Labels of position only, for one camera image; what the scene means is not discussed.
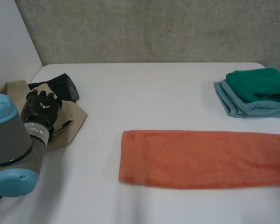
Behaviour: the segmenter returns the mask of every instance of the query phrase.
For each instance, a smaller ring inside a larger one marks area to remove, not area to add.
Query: wall
[[[14,0],[0,0],[0,86],[18,79],[30,82],[41,68]]]
[[[16,0],[44,64],[258,62],[280,69],[280,0]]]

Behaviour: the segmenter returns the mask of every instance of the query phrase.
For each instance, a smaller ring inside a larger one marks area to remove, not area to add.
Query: green towel
[[[226,75],[226,81],[249,102],[266,99],[280,102],[280,72],[277,69],[234,71]]]

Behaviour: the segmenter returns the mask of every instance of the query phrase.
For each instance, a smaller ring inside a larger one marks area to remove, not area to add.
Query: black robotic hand
[[[53,93],[47,95],[46,91],[33,90],[26,96],[26,104],[23,107],[21,118],[24,123],[35,122],[43,125],[53,135],[53,125],[57,120],[62,107],[61,100],[55,99]]]

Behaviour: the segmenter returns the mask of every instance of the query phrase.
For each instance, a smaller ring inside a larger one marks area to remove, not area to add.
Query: gray concrete wall
[[[280,70],[280,0],[15,0],[44,65],[258,62]]]

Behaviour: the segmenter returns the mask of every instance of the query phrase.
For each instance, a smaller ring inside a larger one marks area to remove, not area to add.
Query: light blue towel
[[[280,102],[273,100],[261,100],[247,102],[239,97],[224,80],[214,83],[218,95],[226,113],[236,118],[247,117],[280,117]]]

